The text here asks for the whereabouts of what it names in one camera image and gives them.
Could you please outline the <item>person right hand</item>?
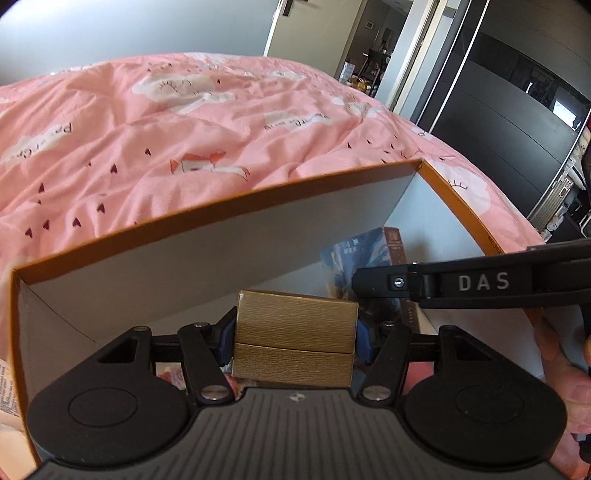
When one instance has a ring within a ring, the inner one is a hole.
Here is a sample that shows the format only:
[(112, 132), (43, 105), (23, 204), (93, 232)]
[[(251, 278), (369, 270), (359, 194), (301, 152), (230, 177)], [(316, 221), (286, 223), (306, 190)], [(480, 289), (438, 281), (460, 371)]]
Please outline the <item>person right hand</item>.
[(541, 309), (528, 309), (526, 314), (534, 328), (546, 383), (562, 398), (567, 410), (567, 427), (551, 464), (570, 479), (585, 479), (590, 464), (581, 459), (575, 435), (590, 433), (590, 377), (567, 359), (557, 332)]

